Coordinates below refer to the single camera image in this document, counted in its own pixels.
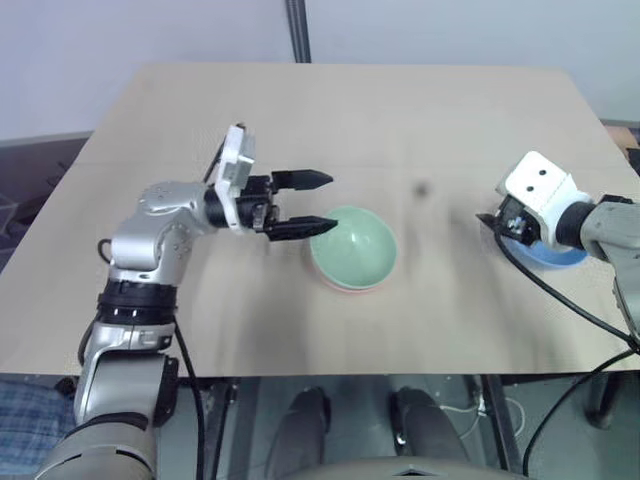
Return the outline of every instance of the wooden table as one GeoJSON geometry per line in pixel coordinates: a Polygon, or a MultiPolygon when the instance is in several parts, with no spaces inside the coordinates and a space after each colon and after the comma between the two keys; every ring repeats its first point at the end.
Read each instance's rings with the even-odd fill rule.
{"type": "MultiPolygon", "coordinates": [[[[379,289],[350,295],[313,272],[307,242],[228,231],[198,240],[178,312],[198,375],[565,372],[624,349],[517,272],[474,216],[495,209],[495,185],[533,149],[596,198],[638,198],[636,175],[565,74],[167,64],[138,73],[0,276],[0,371],[79,372],[77,344],[107,275],[97,240],[148,185],[199,179],[239,121],[256,134],[254,174],[335,177],[279,194],[285,215],[368,208],[393,229],[399,257],[379,289]]],[[[608,265],[543,277],[625,328],[608,265]]]]}

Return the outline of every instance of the gray wall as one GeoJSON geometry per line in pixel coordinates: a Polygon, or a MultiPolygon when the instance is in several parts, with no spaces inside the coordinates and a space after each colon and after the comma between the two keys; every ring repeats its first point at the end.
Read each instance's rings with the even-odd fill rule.
{"type": "Polygon", "coordinates": [[[282,0],[0,2],[0,141],[93,130],[143,63],[293,60],[282,0]]]}
{"type": "Polygon", "coordinates": [[[638,0],[306,0],[319,63],[532,65],[602,119],[640,121],[638,0]]]}

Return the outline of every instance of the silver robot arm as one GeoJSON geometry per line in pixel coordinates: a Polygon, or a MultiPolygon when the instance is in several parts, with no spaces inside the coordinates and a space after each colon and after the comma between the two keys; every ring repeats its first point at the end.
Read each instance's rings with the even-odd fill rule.
{"type": "Polygon", "coordinates": [[[153,185],[117,229],[74,402],[78,427],[36,478],[156,477],[153,428],[173,413],[178,377],[177,359],[163,351],[175,333],[177,287],[198,237],[228,227],[294,240],[337,225],[314,216],[279,221],[279,189],[314,189],[332,178],[313,170],[250,176],[253,150],[244,127],[230,127],[212,163],[219,163],[215,184],[205,178],[153,185]]]}
{"type": "Polygon", "coordinates": [[[640,204],[605,195],[599,203],[577,189],[570,174],[538,152],[527,153],[496,188],[504,201],[478,217],[525,245],[586,250],[615,271],[614,294],[634,348],[640,342],[640,204]]]}

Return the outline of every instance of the blue bowl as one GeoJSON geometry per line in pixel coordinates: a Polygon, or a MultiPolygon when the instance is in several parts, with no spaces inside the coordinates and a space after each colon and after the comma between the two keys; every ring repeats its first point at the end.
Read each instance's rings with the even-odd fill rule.
{"type": "Polygon", "coordinates": [[[558,270],[581,264],[588,254],[584,250],[573,248],[567,252],[556,252],[546,247],[542,242],[535,242],[530,247],[516,242],[512,238],[504,238],[504,243],[509,251],[521,262],[532,266],[558,270]]]}

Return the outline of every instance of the plaid fabric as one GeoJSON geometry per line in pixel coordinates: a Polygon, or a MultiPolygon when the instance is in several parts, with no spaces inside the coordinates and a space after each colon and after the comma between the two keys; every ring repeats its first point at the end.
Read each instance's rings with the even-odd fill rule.
{"type": "Polygon", "coordinates": [[[74,426],[71,399],[51,388],[0,381],[0,474],[36,472],[74,426]]]}

